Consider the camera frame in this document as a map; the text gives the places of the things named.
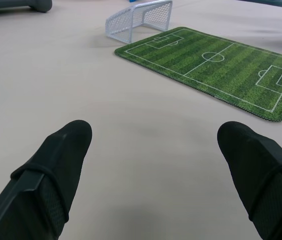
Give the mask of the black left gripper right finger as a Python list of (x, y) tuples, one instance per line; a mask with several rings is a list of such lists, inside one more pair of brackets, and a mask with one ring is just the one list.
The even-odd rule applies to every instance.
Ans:
[(282, 147), (237, 121), (220, 126), (217, 142), (259, 236), (282, 240)]

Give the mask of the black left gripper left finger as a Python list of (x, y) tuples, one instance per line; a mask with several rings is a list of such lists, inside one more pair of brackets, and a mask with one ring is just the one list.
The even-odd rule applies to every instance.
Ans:
[(11, 173), (0, 193), (0, 240), (59, 240), (92, 136), (88, 122), (71, 121)]

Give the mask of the green soccer field mat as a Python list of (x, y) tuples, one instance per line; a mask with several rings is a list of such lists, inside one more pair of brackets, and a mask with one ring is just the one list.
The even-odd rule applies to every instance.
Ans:
[(114, 54), (264, 120), (282, 121), (282, 54), (188, 27)]

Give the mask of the white toy soccer goal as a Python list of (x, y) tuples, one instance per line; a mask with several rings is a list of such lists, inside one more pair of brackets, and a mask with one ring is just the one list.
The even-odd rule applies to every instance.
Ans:
[(172, 0), (156, 0), (129, 6), (106, 19), (105, 35), (130, 44), (134, 28), (149, 27), (165, 32), (169, 29), (172, 6)]

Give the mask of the dark grey rounded object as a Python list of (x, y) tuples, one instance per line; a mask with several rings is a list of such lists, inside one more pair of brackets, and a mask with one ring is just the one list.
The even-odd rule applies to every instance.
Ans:
[(53, 0), (0, 0), (0, 10), (29, 7), (39, 13), (47, 13), (53, 7)]

